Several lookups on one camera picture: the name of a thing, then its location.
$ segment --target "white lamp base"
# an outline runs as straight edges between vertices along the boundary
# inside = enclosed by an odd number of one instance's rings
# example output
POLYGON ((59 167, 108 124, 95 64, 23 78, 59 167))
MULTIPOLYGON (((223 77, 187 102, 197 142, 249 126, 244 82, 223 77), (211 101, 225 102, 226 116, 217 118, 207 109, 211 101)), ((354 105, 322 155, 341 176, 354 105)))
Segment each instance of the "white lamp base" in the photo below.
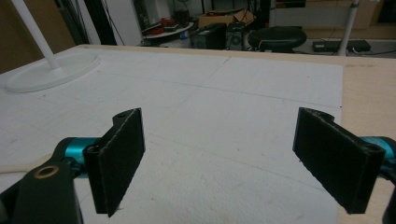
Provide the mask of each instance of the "white lamp base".
POLYGON ((7 89, 28 92, 56 87, 89 73, 100 59, 96 54, 68 53, 56 57, 56 61, 61 66, 56 69, 52 69, 48 61, 29 66, 7 81, 7 89))

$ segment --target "floor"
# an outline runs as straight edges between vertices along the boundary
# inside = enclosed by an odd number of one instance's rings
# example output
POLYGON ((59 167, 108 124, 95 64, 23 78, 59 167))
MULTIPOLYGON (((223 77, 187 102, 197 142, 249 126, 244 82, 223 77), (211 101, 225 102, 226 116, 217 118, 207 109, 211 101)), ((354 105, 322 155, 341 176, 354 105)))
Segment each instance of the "floor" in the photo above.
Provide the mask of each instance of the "floor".
MULTIPOLYGON (((312 42, 318 41, 317 39, 307 39, 306 42, 299 48, 294 49, 296 53, 302 54, 323 54, 323 55, 335 55, 334 53, 317 53, 313 51, 312 42)), ((366 41, 370 44, 371 50, 355 53, 353 51, 348 52, 348 57, 374 57, 374 58, 396 58, 396 40, 369 40, 366 41)), ((163 48, 182 48, 188 49, 190 47, 190 40, 174 40, 168 43, 161 44, 163 48)))

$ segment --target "cardboard box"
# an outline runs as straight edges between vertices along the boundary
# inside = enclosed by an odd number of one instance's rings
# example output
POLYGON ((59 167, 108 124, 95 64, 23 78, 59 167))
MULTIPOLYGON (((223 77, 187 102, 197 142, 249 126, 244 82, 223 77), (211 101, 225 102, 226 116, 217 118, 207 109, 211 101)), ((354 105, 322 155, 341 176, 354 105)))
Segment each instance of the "cardboard box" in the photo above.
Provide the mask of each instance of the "cardboard box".
POLYGON ((252 23, 255 17, 245 9, 215 10, 209 11, 198 19, 198 28, 203 28, 213 23, 226 23, 227 25, 236 21, 243 21, 246 25, 252 23))

